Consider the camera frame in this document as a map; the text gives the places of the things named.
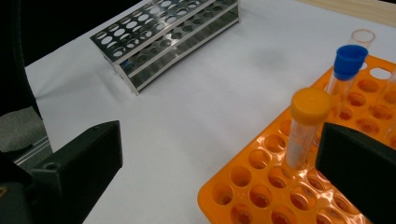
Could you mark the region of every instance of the centrifuge tube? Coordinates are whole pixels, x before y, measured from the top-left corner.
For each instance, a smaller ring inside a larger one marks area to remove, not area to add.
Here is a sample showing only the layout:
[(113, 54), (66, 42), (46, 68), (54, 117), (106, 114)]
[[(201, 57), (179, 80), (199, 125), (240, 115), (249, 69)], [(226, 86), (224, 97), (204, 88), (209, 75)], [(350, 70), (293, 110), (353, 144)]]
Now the centrifuge tube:
[(352, 32), (348, 40), (348, 45), (360, 45), (366, 49), (370, 48), (370, 45), (375, 40), (375, 33), (368, 29), (359, 29)]
[(326, 92), (333, 100), (333, 109), (328, 122), (335, 123), (338, 120), (353, 78), (359, 73), (367, 55), (368, 50), (358, 45), (345, 45), (337, 50), (332, 76), (326, 86)]
[(332, 109), (332, 97), (318, 88), (303, 88), (291, 98), (291, 125), (286, 149), (286, 164), (297, 170), (304, 169), (309, 150), (318, 127)]
[(396, 129), (396, 69), (390, 75), (387, 84), (381, 90), (375, 102), (369, 108), (370, 114), (376, 119), (388, 120), (384, 137), (395, 135)]

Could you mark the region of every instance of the dark background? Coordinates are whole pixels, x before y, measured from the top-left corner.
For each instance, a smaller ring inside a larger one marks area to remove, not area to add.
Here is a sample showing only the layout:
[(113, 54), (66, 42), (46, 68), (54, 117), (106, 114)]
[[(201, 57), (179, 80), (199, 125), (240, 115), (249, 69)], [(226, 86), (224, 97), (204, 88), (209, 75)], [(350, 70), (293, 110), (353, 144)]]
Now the dark background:
[(396, 0), (379, 0), (379, 1), (396, 4)]
[(0, 3), (0, 116), (35, 106), (24, 67), (134, 6), (140, 0)]

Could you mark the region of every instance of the rack hole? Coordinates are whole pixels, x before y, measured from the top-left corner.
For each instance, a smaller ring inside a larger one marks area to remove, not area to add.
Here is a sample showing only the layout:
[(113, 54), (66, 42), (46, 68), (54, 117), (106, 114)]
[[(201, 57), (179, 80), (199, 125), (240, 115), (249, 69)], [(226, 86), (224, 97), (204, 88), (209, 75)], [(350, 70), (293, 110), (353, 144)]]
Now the rack hole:
[(161, 3), (161, 7), (168, 7), (169, 5), (171, 5), (171, 1), (164, 1)]
[(204, 23), (204, 20), (202, 20), (202, 19), (196, 19), (196, 20), (194, 20), (192, 23), (195, 24), (195, 25), (201, 25), (201, 24)]
[(145, 4), (143, 7), (141, 7), (143, 10), (147, 11), (149, 9), (152, 9), (153, 5), (151, 3)]
[(290, 193), (290, 200), (300, 210), (310, 210), (316, 204), (315, 194), (305, 186), (298, 186)]
[(372, 119), (359, 119), (356, 121), (359, 130), (367, 134), (377, 134), (379, 132), (378, 124)]
[(337, 207), (339, 207), (341, 210), (349, 214), (353, 213), (353, 211), (350, 209), (350, 205), (343, 198), (334, 196), (333, 199)]
[(150, 49), (150, 50), (148, 51), (148, 53), (150, 53), (150, 54), (158, 54), (158, 52), (159, 52), (159, 50), (156, 49), (156, 48), (152, 48), (152, 49)]
[(371, 80), (371, 79), (364, 79), (361, 80), (358, 83), (358, 87), (362, 90), (362, 91), (366, 91), (366, 92), (376, 92), (379, 89), (378, 84), (376, 84), (375, 81)]
[(120, 36), (120, 35), (123, 35), (124, 33), (125, 33), (124, 29), (119, 29), (116, 31), (116, 33), (114, 33), (114, 36)]
[(326, 209), (326, 212), (327, 212), (330, 216), (335, 217), (336, 219), (341, 219), (340, 214), (338, 214), (338, 212), (336, 212), (336, 211), (335, 211), (334, 209), (332, 209), (332, 208)]
[(323, 216), (322, 214), (317, 215), (316, 218), (317, 224), (332, 224), (328, 217)]
[(126, 43), (126, 47), (128, 47), (128, 48), (133, 48), (134, 46), (136, 46), (136, 45), (138, 45), (139, 44), (139, 40), (138, 39), (132, 39), (132, 40), (129, 40), (127, 43)]
[(101, 41), (101, 43), (102, 43), (103, 45), (106, 45), (106, 44), (110, 43), (110, 41), (111, 41), (112, 39), (113, 39), (113, 37), (107, 36), (107, 37), (105, 37), (105, 38)]
[(145, 21), (146, 27), (151, 27), (152, 23), (154, 23), (154, 19), (148, 19)]
[(279, 206), (271, 214), (273, 224), (296, 224), (297, 218), (288, 207)]
[(168, 10), (174, 8), (175, 6), (177, 6), (177, 5), (176, 5), (176, 4), (173, 4), (173, 5), (169, 6)]
[(352, 109), (350, 109), (350, 108), (344, 106), (344, 107), (341, 109), (340, 115), (339, 115), (338, 117), (339, 117), (340, 119), (342, 119), (342, 120), (350, 120), (350, 119), (352, 119), (352, 116), (353, 116), (353, 111), (352, 111)]
[(238, 187), (245, 187), (250, 183), (251, 173), (250, 171), (242, 166), (233, 168), (231, 171), (231, 180)]
[(264, 140), (264, 147), (274, 153), (285, 150), (285, 141), (278, 135), (269, 135)]
[(96, 39), (100, 40), (106, 36), (106, 32), (100, 32), (99, 34), (96, 35)]
[(176, 20), (176, 17), (170, 16), (170, 17), (168, 17), (168, 18), (166, 19), (166, 22), (172, 23), (172, 22), (174, 22), (175, 20)]
[(370, 112), (376, 119), (391, 119), (393, 116), (392, 110), (386, 105), (373, 105)]
[(160, 11), (159, 7), (152, 7), (151, 10), (148, 12), (149, 14), (156, 14)]
[(366, 98), (357, 92), (350, 93), (347, 96), (347, 100), (349, 101), (349, 104), (353, 106), (362, 106), (366, 104)]
[(215, 16), (215, 14), (213, 14), (213, 12), (206, 12), (203, 15), (205, 18), (209, 19)]
[(384, 94), (384, 100), (391, 105), (396, 104), (396, 91), (387, 91)]
[(149, 18), (149, 15), (148, 14), (143, 14), (143, 15), (141, 15), (141, 16), (139, 16), (139, 18), (137, 18), (139, 21), (145, 21), (146, 19), (148, 19)]
[(194, 8), (194, 7), (197, 7), (197, 5), (195, 3), (189, 3), (189, 7)]
[(233, 224), (250, 224), (253, 222), (249, 209), (243, 204), (235, 206), (231, 210), (230, 217)]
[(233, 190), (228, 185), (219, 184), (213, 188), (212, 199), (219, 205), (227, 205), (233, 200)]
[(135, 12), (132, 13), (132, 16), (133, 16), (133, 17), (138, 17), (138, 16), (140, 16), (141, 14), (142, 14), (141, 11), (135, 11)]
[(378, 79), (390, 78), (390, 72), (382, 68), (373, 68), (370, 70), (370, 75)]
[(136, 21), (131, 21), (131, 22), (129, 22), (128, 24), (126, 24), (126, 28), (132, 29), (132, 28), (134, 28), (136, 25), (137, 25), (137, 22), (136, 22)]
[(109, 44), (107, 45), (107, 48), (108, 48), (108, 49), (110, 49), (110, 48), (115, 48), (115, 47), (116, 47), (116, 44), (117, 44), (117, 42), (116, 42), (116, 41), (113, 41), (113, 42), (111, 42), (111, 43), (109, 43)]
[(264, 208), (270, 205), (272, 201), (272, 194), (271, 191), (264, 185), (257, 185), (251, 189), (249, 198), (254, 205)]
[(269, 160), (270, 157), (268, 156), (267, 152), (259, 149), (253, 150), (248, 156), (249, 164), (258, 170), (266, 168)]
[(142, 26), (136, 26), (132, 31), (138, 32), (138, 31), (140, 31), (140, 29), (142, 29)]
[(114, 57), (120, 57), (125, 52), (125, 48), (117, 48), (114, 50)]
[(158, 23), (158, 24), (155, 25), (155, 28), (156, 28), (157, 30), (162, 30), (163, 27), (165, 27), (165, 24), (163, 24), (163, 23)]
[(108, 31), (109, 31), (109, 32), (114, 32), (114, 31), (116, 31), (117, 29), (119, 29), (119, 26), (118, 26), (117, 24), (113, 24), (113, 25), (111, 25), (111, 26), (108, 27)]
[(149, 38), (149, 37), (151, 37), (152, 36), (152, 32), (151, 31), (145, 31), (145, 32), (143, 32), (141, 35), (140, 35), (140, 38), (141, 39), (147, 39), (147, 38)]
[(171, 35), (172, 39), (180, 39), (181, 38), (181, 33), (174, 33)]
[(313, 176), (309, 176), (308, 177), (308, 183), (314, 188), (314, 189), (318, 189), (318, 190), (325, 190), (325, 187), (323, 185), (323, 183), (314, 178)]
[(123, 18), (122, 20), (120, 20), (120, 23), (121, 23), (121, 24), (126, 24), (126, 23), (128, 23), (128, 22), (130, 22), (130, 21), (131, 21), (131, 18), (125, 17), (125, 18)]
[(137, 62), (138, 63), (143, 63), (143, 62), (145, 62), (146, 60), (148, 59), (148, 56), (146, 56), (146, 55), (140, 55), (139, 57), (137, 57)]
[(130, 39), (131, 37), (132, 37), (131, 34), (125, 34), (125, 35), (122, 35), (120, 37), (120, 40), (122, 40), (122, 39)]
[(186, 13), (187, 13), (186, 8), (181, 8), (181, 9), (179, 9), (179, 10), (177, 11), (177, 15), (178, 15), (178, 16), (185, 15)]
[(222, 7), (213, 7), (214, 11), (222, 11)]
[(268, 180), (277, 189), (283, 189), (289, 184), (290, 175), (280, 166), (276, 166), (268, 173)]
[(192, 31), (192, 26), (191, 25), (187, 25), (187, 26), (183, 27), (181, 30), (186, 32), (186, 33), (187, 32), (191, 32)]

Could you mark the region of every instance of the screw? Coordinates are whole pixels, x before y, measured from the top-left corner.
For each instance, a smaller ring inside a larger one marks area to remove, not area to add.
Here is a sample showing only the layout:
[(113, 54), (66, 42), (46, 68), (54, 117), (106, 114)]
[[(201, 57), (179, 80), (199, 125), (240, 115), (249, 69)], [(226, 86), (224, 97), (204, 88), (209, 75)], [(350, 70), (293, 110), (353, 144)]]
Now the screw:
[(7, 194), (8, 188), (0, 187), (0, 198)]

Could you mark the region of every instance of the clear plastic tube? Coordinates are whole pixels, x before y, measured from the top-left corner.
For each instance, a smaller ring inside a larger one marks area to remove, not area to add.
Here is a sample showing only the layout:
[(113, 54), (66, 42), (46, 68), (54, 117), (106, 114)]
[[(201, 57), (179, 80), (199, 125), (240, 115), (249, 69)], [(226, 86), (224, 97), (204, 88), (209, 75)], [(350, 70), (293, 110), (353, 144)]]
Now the clear plastic tube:
[(396, 136), (396, 69), (372, 106), (370, 114), (377, 119), (388, 119), (385, 138)]
[(332, 112), (330, 113), (327, 121), (330, 123), (336, 123), (347, 94), (352, 86), (353, 78), (349, 80), (340, 80), (332, 73), (332, 77), (329, 80), (329, 84), (326, 86), (325, 91), (332, 96), (333, 106)]
[(358, 45), (345, 45), (337, 50), (332, 76), (326, 87), (326, 92), (333, 99), (333, 109), (328, 122), (336, 123), (338, 120), (354, 77), (359, 73), (367, 55), (368, 50)]
[(300, 170), (304, 168), (309, 149), (314, 142), (318, 125), (308, 126), (291, 120), (288, 153), (286, 154), (286, 164)]
[(370, 48), (375, 40), (375, 33), (368, 29), (359, 29), (352, 32), (348, 40), (348, 45), (359, 45), (365, 48)]
[(304, 88), (294, 93), (291, 104), (291, 125), (286, 149), (286, 164), (304, 169), (318, 127), (329, 116), (332, 97), (324, 90)]

